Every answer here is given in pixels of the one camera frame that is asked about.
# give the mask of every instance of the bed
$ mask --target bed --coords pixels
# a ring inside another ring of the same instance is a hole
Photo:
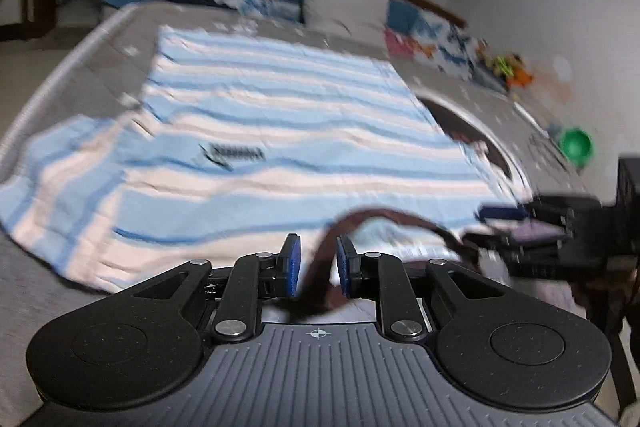
[[[241,32],[319,49],[390,60],[405,83],[453,136],[483,140],[488,156],[517,186],[532,191],[584,191],[574,170],[510,100],[385,50],[328,38],[303,26],[253,21],[236,12],[164,2],[129,6],[94,30],[56,68],[14,121],[0,144],[0,183],[14,171],[18,154],[34,133],[78,114],[115,118],[137,97],[155,53],[158,28]],[[104,294],[56,276],[0,233],[0,425],[16,425],[40,404],[27,374],[24,352],[34,332],[52,318]],[[323,320],[348,320],[344,315]]]

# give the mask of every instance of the brown strap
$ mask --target brown strap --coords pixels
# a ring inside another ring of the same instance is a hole
[[[354,232],[362,223],[372,217],[385,217],[397,225],[430,230],[443,238],[446,247],[450,250],[463,257],[468,255],[466,247],[449,230],[422,217],[389,208],[371,208],[347,214],[338,218],[320,242],[313,261],[306,271],[300,297],[295,303],[290,303],[287,306],[292,314],[292,319],[300,320],[303,317],[335,310],[347,304],[348,299],[342,295],[340,288],[331,284],[330,281],[336,239],[342,234]]]

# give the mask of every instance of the blue and white striped blanket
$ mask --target blue and white striped blanket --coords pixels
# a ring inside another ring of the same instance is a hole
[[[140,107],[34,136],[0,187],[0,221],[60,275],[117,291],[188,259],[277,251],[289,232],[304,258],[355,209],[461,230],[481,203],[513,200],[387,62],[165,27]]]

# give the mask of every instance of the floor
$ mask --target floor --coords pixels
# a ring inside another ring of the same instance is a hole
[[[99,17],[92,0],[71,1],[60,9],[59,16],[59,28],[43,39],[0,42],[0,137],[47,75],[97,25]],[[638,386],[637,371],[634,378]],[[610,377],[596,403],[609,415],[615,415],[618,403]]]

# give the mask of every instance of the gray ribbed plate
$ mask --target gray ribbed plate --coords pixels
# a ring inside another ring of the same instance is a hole
[[[546,414],[504,412],[455,389],[420,346],[373,324],[265,325],[217,348],[186,386],[121,412],[46,404],[26,427],[613,426],[591,404]]]

